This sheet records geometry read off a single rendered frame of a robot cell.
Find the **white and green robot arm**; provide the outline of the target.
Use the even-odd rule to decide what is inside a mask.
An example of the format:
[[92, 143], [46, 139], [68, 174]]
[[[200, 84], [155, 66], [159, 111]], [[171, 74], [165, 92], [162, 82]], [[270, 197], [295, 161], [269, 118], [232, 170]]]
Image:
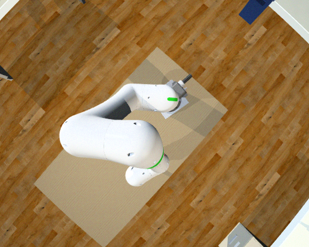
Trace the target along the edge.
[[189, 74], [179, 82], [174, 81], [173, 87], [134, 83], [125, 85], [104, 103], [68, 118], [60, 130], [62, 147], [76, 157], [127, 165], [127, 182], [132, 186], [141, 186], [164, 173], [169, 167], [169, 158], [164, 154], [161, 137], [152, 124], [143, 120], [123, 119], [134, 110], [175, 111], [182, 97], [188, 95], [187, 87], [183, 87], [191, 78]]

